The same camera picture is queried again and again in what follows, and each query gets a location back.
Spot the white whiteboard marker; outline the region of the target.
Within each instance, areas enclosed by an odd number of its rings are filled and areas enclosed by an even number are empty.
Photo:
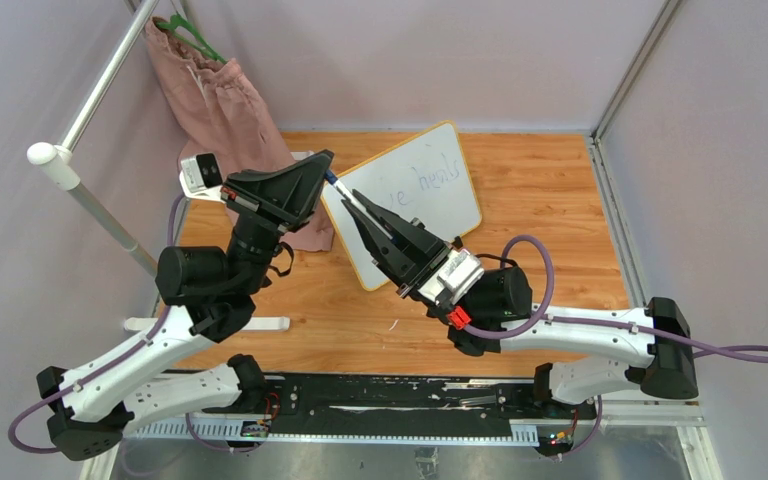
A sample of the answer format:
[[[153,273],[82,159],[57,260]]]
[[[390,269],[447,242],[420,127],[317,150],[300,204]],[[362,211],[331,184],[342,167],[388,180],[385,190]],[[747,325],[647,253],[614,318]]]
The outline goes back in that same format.
[[[348,187],[345,186],[341,180],[334,180],[331,185],[344,200],[348,201],[350,205],[353,205],[359,211],[360,215],[368,219],[372,225],[377,230],[382,232],[388,240],[393,239],[393,236],[387,232],[386,229],[376,219],[371,216],[366,207],[354,196],[354,194],[349,190]]]

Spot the yellow framed whiteboard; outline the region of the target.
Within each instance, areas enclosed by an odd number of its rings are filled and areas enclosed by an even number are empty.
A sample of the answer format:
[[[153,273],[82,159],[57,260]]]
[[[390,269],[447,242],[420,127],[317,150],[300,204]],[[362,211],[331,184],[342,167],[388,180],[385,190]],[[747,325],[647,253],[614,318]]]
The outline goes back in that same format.
[[[456,125],[441,122],[338,175],[375,204],[453,240],[482,221]]]

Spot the blue marker cap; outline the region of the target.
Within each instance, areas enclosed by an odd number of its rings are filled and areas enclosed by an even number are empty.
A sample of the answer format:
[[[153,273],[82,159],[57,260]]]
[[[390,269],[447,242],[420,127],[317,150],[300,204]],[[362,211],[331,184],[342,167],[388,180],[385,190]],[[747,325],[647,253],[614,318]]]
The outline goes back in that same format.
[[[334,185],[339,182],[339,178],[336,174],[334,174],[332,171],[328,170],[325,172],[325,179],[327,182],[331,185]]]

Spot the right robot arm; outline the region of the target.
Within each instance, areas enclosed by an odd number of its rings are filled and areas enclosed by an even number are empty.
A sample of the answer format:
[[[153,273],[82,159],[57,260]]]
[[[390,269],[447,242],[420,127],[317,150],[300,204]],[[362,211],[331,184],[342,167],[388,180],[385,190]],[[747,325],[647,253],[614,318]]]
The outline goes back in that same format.
[[[586,400],[639,389],[658,399],[698,397],[689,326],[676,302],[652,298],[645,307],[593,310],[554,307],[554,274],[543,298],[533,291],[509,250],[498,267],[484,265],[460,239],[445,241],[417,219],[406,221],[358,191],[340,191],[373,264],[402,298],[422,304],[444,324],[455,348],[469,356],[519,350],[580,354],[573,362],[535,369],[531,403],[556,417]]]

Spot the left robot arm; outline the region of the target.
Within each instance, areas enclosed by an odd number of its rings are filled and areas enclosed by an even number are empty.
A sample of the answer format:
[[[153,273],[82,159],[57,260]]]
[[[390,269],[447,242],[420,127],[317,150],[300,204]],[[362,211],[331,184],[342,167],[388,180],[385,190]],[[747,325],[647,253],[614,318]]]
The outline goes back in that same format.
[[[212,154],[184,160],[183,193],[236,213],[229,244],[164,248],[155,276],[164,304],[159,317],[82,366],[38,374],[41,405],[51,410],[51,452],[86,460],[159,420],[228,406],[253,413],[264,405],[266,382],[249,355],[202,374],[165,380],[162,373],[249,324],[254,296],[278,274],[274,258],[290,252],[284,236],[312,219],[333,158],[323,150],[277,171],[228,175]]]

